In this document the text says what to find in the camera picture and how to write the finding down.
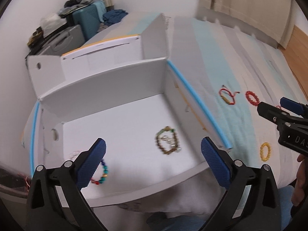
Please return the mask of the right hand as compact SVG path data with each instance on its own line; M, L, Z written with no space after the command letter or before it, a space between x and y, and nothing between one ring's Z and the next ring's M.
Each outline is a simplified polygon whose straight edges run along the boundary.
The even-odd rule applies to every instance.
M295 189L291 198L291 201L294 206L298 206L305 197L305 188L307 187L307 157L303 154L300 154L297 158L297 161L300 162L298 172L296 174L296 184Z

